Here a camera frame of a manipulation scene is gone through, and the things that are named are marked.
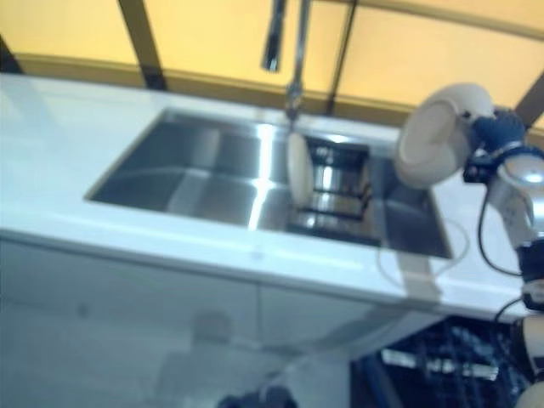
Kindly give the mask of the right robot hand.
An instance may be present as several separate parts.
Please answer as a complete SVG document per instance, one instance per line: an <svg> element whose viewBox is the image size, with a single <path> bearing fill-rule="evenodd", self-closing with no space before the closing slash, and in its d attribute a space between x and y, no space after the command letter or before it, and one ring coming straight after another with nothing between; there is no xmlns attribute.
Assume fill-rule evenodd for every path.
<svg viewBox="0 0 544 408"><path fill-rule="evenodd" d="M514 110L496 110L494 116L478 117L472 124L472 132L479 147L493 153L511 144L521 144L525 126Z"/></svg>

